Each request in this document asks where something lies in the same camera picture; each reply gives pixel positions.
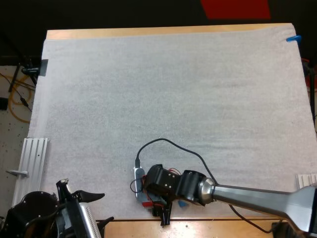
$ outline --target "small blue object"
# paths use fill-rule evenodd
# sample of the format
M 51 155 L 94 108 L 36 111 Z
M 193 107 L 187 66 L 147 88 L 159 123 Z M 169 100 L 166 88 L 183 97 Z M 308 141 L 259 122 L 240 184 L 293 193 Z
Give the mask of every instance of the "small blue object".
M 287 42 L 291 42 L 291 41 L 297 41 L 297 44 L 299 45 L 301 43 L 302 40 L 302 36 L 297 35 L 297 36 L 292 36 L 286 39 Z
M 181 200 L 178 200 L 177 202 L 178 202 L 178 205 L 179 205 L 180 207 L 186 207 L 186 206 L 188 206 L 188 204 L 187 204 L 186 202 L 183 202 L 183 201 L 181 201 Z

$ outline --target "black plastic part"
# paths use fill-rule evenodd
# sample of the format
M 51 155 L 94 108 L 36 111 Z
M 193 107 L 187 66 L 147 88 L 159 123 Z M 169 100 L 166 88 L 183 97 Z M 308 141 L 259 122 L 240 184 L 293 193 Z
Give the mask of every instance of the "black plastic part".
M 83 190 L 78 190 L 73 193 L 73 196 L 75 196 L 78 199 L 78 202 L 93 202 L 103 198 L 105 194 L 91 193 L 91 192 L 85 192 Z
M 196 205 L 203 205 L 199 200 L 199 184 L 206 176 L 200 172 L 185 170 L 182 174 L 176 191 L 177 198 L 189 201 Z
M 168 226 L 170 223 L 170 214 L 172 211 L 172 203 L 168 203 L 166 206 L 155 205 L 152 208 L 152 215 L 154 217 L 160 217 L 160 225 Z
M 0 110 L 7 110 L 8 108 L 8 98 L 0 98 Z
M 67 178 L 58 181 L 56 183 L 56 187 L 57 187 L 58 199 L 60 203 L 76 200 L 69 190 Z
M 30 192 L 9 209 L 0 238 L 45 237 L 58 210 L 58 201 L 46 192 Z
M 107 219 L 105 219 L 105 220 L 103 220 L 103 221 L 99 221 L 99 222 L 97 223 L 97 226 L 98 226 L 98 229 L 99 229 L 99 232 L 100 232 L 101 237 L 105 237 L 105 226 L 106 226 L 109 222 L 111 222 L 111 221 L 113 221 L 113 220 L 114 220 L 114 217 L 109 217 L 109 218 L 107 218 Z
M 276 227 L 277 224 L 272 223 L 272 228 Z M 273 230 L 273 238 L 302 238 L 302 236 L 297 235 L 287 222 L 283 222 Z
M 144 188 L 155 195 L 164 196 L 169 201 L 173 201 L 176 198 L 180 177 L 164 169 L 162 165 L 154 165 L 148 171 Z
M 24 73 L 26 75 L 38 76 L 40 74 L 39 67 L 25 67 L 21 71 L 22 71 L 22 73 Z
M 179 198 L 194 204 L 199 202 L 199 183 L 206 176 L 197 171 L 185 170 L 182 175 L 177 175 L 166 170 L 162 165 L 154 165 L 150 168 L 144 188 L 155 194 L 162 196 L 167 202 Z
M 20 97 L 20 100 L 24 106 L 29 107 L 29 104 L 26 102 L 24 98 Z
M 21 64 L 18 63 L 18 65 L 15 68 L 14 75 L 13 75 L 13 78 L 12 78 L 12 81 L 11 81 L 11 84 L 10 84 L 10 87 L 9 87 L 9 90 L 8 90 L 9 93 L 12 92 L 12 88 L 13 88 L 13 86 L 15 84 L 15 81 L 16 81 L 16 78 L 18 76 L 20 67 L 21 67 Z
M 317 189 L 315 190 L 314 203 L 313 203 L 313 213 L 312 220 L 310 225 L 310 233 L 313 233 L 317 236 Z

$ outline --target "black cable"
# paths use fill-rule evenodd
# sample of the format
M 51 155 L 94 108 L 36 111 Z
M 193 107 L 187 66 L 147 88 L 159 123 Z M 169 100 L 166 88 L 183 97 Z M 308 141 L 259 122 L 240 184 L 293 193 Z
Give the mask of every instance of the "black cable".
M 134 181 L 140 180 L 140 179 L 142 179 L 142 178 L 136 178 L 136 179 L 132 180 L 132 182 L 130 183 L 130 189 L 131 189 L 132 192 L 134 192 L 134 193 L 139 193 L 139 192 L 142 192 L 142 191 L 143 191 L 143 189 L 141 189 L 140 191 L 134 191 L 134 190 L 132 189 L 132 187 L 131 187 Z
M 264 232 L 264 233 L 271 233 L 273 232 L 281 223 L 283 220 L 280 220 L 274 227 L 272 227 L 270 230 L 264 230 L 262 227 L 258 226 L 257 224 L 251 222 L 250 220 L 248 220 L 247 218 L 245 218 L 244 216 L 242 216 L 240 213 L 237 212 L 236 209 L 234 209 L 234 207 L 232 205 L 229 205 L 229 207 L 231 208 L 231 210 L 238 216 L 240 217 L 243 221 L 249 223 L 250 225 L 254 226 L 255 228 L 259 229 L 260 231 Z
M 5 78 L 5 79 L 8 81 L 8 83 L 11 85 L 10 80 L 8 80 L 8 78 L 7 78 L 6 76 L 4 76 L 2 73 L 0 73 L 0 76 L 2 76 L 3 78 Z M 14 90 L 17 92 L 17 94 L 20 96 L 20 101 L 22 102 L 22 104 L 23 104 L 24 106 L 26 106 L 26 107 L 30 110 L 30 112 L 32 112 L 32 110 L 29 108 L 29 104 L 26 102 L 25 98 L 22 97 L 22 95 L 18 92 L 18 90 L 16 90 L 15 88 L 13 88 L 13 89 L 14 89 Z
M 193 155 L 196 155 L 196 156 L 203 162 L 203 165 L 205 166 L 205 168 L 206 168 L 208 174 L 210 175 L 211 179 L 213 180 L 214 185 L 218 185 L 218 182 L 216 181 L 216 179 L 214 178 L 214 176 L 213 176 L 212 173 L 210 172 L 210 170 L 209 170 L 207 164 L 205 163 L 204 159 L 203 159 L 198 153 L 196 153 L 196 152 L 194 152 L 194 151 L 191 151 L 191 150 L 188 150 L 188 149 L 185 149 L 185 148 L 183 148 L 183 147 L 181 147 L 181 146 L 175 144 L 174 142 L 172 142 L 172 141 L 170 141 L 170 140 L 168 140 L 168 139 L 165 139 L 165 138 L 159 138 L 159 139 L 152 140 L 152 141 L 146 143 L 144 146 L 141 147 L 141 149 L 138 151 L 137 158 L 135 159 L 135 167 L 136 167 L 136 168 L 139 168 L 139 167 L 140 167 L 140 159 L 139 159 L 140 152 L 141 152 L 145 147 L 147 147 L 148 145 L 150 145 L 150 144 L 152 144 L 152 143 L 154 143 L 154 142 L 160 141 L 160 140 L 164 140 L 164 141 L 166 141 L 166 142 L 172 144 L 173 146 L 177 147 L 178 149 L 181 149 L 181 150 L 183 150 L 183 151 L 186 151 L 186 152 L 188 152 L 188 153 L 191 153 L 191 154 L 193 154 Z

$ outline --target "table surface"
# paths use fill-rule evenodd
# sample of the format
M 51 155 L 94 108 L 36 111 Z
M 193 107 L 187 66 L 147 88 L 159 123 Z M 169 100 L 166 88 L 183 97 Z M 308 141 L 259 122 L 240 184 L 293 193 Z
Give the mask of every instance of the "table surface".
M 120 37 L 155 34 L 181 34 L 197 32 L 229 32 L 264 29 L 285 25 L 273 24 L 245 24 L 245 25 L 216 25 L 216 26 L 185 26 L 185 27 L 154 27 L 154 28 L 110 28 L 110 29 L 72 29 L 49 30 L 46 39 L 66 40 L 98 37 Z M 262 219 L 256 221 L 258 225 L 269 230 L 272 220 Z M 162 228 L 159 221 L 118 221 L 111 222 L 106 227 L 105 237 L 253 237 L 268 238 L 272 234 L 265 234 L 244 221 L 239 220 L 204 220 L 204 221 L 171 221 L 171 225 Z

